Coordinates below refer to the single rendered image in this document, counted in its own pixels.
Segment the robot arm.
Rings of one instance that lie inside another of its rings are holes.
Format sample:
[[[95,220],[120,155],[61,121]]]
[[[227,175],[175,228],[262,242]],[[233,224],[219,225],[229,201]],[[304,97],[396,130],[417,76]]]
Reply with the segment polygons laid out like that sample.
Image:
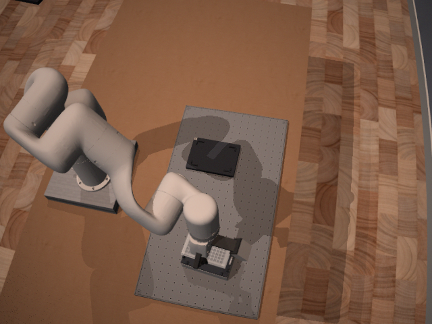
[[[42,67],[31,73],[24,96],[3,127],[53,171],[73,169],[81,189],[96,192],[111,181],[121,209],[154,234],[167,235],[182,212],[196,241],[211,241],[219,233],[217,202],[180,173],[167,173],[144,209],[136,202],[132,191],[134,144],[107,122],[91,91],[68,92],[66,79],[56,69]],[[252,248],[241,238],[220,235],[211,246],[229,250],[240,261],[248,261]]]

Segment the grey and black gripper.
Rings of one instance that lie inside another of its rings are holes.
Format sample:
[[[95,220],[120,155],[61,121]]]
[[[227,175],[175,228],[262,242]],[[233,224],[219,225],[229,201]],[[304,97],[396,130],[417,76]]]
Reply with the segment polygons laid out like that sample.
[[[192,238],[192,236],[190,236],[190,252],[191,254],[195,255],[193,268],[198,269],[200,266],[208,264],[208,260],[206,258],[209,256],[209,253],[211,251],[211,244],[213,240],[208,242],[199,242]]]

